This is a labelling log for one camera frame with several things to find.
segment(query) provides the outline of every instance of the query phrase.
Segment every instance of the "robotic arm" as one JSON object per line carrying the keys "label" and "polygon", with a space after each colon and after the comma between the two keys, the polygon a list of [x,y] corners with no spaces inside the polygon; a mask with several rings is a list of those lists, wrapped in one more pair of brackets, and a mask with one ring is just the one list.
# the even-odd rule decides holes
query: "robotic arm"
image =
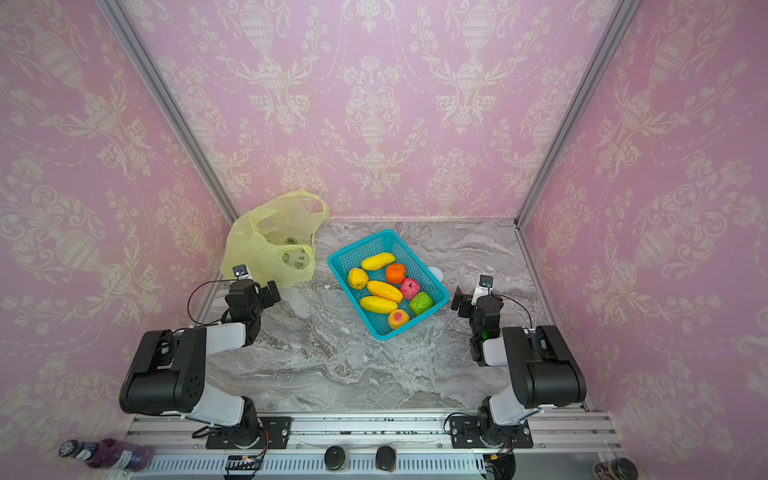
{"label": "robotic arm", "polygon": [[280,293],[274,282],[265,287],[255,283],[245,266],[234,271],[237,280],[225,297],[230,319],[219,325],[144,334],[120,391],[124,412],[206,423],[208,445],[223,444],[220,448],[234,444],[248,449],[256,444],[263,425],[253,402],[205,382],[205,357],[252,344],[261,330],[263,309],[279,302]]}
{"label": "robotic arm", "polygon": [[554,325],[525,329],[499,328],[501,298],[493,294],[493,277],[480,276],[470,295],[456,288],[451,304],[472,328],[472,359],[480,366],[508,366],[510,385],[487,397],[478,409],[482,440],[503,444],[539,412],[583,402],[586,382],[560,330]]}

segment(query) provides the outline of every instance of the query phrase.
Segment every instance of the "floral wallpaper pattern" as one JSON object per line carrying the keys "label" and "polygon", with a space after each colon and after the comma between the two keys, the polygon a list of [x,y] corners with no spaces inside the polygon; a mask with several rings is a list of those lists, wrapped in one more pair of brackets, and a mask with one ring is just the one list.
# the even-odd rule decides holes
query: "floral wallpaper pattern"
{"label": "floral wallpaper pattern", "polygon": [[144,331],[184,325],[227,222],[91,0],[0,2],[0,459],[93,478]]}
{"label": "floral wallpaper pattern", "polygon": [[615,0],[123,0],[233,202],[515,217]]}
{"label": "floral wallpaper pattern", "polygon": [[645,478],[765,478],[768,4],[643,2],[526,231]]}

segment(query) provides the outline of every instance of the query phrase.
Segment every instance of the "blue plastic basket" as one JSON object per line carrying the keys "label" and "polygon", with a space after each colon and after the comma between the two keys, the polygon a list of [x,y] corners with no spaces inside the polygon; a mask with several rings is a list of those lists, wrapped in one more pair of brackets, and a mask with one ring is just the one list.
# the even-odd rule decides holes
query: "blue plastic basket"
{"label": "blue plastic basket", "polygon": [[[354,290],[353,288],[350,288],[349,284],[346,282],[349,271],[353,268],[360,268],[360,262],[368,257],[385,252],[392,253],[395,256],[397,263],[405,265],[406,276],[419,282],[422,292],[426,292],[427,295],[429,295],[429,298],[435,302],[435,305],[431,309],[419,316],[414,316],[408,306],[408,300],[403,299],[400,303],[400,308],[408,312],[411,319],[397,330],[392,330],[389,326],[387,323],[387,315],[368,312],[360,308],[360,299],[364,296],[371,295],[367,288]],[[339,283],[341,283],[341,287],[346,292],[349,301],[354,305],[355,310],[357,310],[362,321],[368,326],[371,335],[377,340],[391,339],[395,335],[405,332],[407,329],[412,328],[415,324],[437,312],[442,306],[448,303],[448,290],[435,278],[432,272],[430,272],[426,265],[419,260],[413,253],[413,250],[406,245],[406,242],[402,241],[400,235],[394,230],[382,230],[378,233],[374,233],[370,237],[363,238],[352,245],[342,248],[328,257],[328,266]],[[367,273],[370,280],[386,281],[386,267],[375,272]]]}

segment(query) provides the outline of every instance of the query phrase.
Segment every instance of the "black mounting plate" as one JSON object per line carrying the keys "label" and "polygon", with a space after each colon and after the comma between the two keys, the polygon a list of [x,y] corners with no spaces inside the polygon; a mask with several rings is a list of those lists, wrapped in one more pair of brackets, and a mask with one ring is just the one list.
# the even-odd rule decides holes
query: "black mounting plate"
{"label": "black mounting plate", "polygon": [[[451,432],[451,445],[454,449],[486,449],[491,448],[480,439],[480,424],[476,416],[455,416],[449,419],[449,431]],[[532,449],[528,420],[522,425],[510,427],[512,430],[512,447],[515,449]]]}
{"label": "black mounting plate", "polygon": [[[288,446],[288,438],[290,437],[290,417],[259,417],[264,430],[270,436],[269,450],[285,450]],[[259,437],[255,444],[249,449],[261,450],[264,448],[265,435]],[[227,439],[225,435],[221,435],[221,432],[216,429],[212,429],[208,440],[205,442],[205,448],[208,450],[221,450],[221,449],[237,449],[231,439]]]}

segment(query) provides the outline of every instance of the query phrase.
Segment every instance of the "yellow fruit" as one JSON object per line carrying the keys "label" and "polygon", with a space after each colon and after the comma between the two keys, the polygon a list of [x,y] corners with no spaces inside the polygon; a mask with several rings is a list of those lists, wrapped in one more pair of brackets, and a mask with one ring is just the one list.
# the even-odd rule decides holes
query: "yellow fruit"
{"label": "yellow fruit", "polygon": [[408,315],[408,312],[405,310],[397,309],[394,312],[389,314],[389,318],[387,319],[387,323],[390,327],[392,327],[393,330],[397,330],[401,326],[408,323],[408,320],[410,320],[411,317]]}
{"label": "yellow fruit", "polygon": [[368,283],[368,273],[363,272],[359,268],[353,268],[349,271],[346,281],[353,289],[362,290],[366,288]]}
{"label": "yellow fruit", "polygon": [[391,253],[380,253],[378,255],[374,255],[373,257],[366,258],[360,263],[360,266],[362,267],[363,270],[368,270],[369,272],[372,272],[374,270],[384,268],[385,266],[394,262],[395,262],[395,256],[392,255]]}
{"label": "yellow fruit", "polygon": [[397,302],[387,300],[380,296],[364,296],[360,299],[360,306],[363,310],[374,313],[383,313],[389,315],[393,310],[397,310]]}
{"label": "yellow fruit", "polygon": [[376,296],[386,298],[387,300],[392,300],[397,303],[402,302],[402,292],[388,283],[371,280],[368,282],[368,291]]}

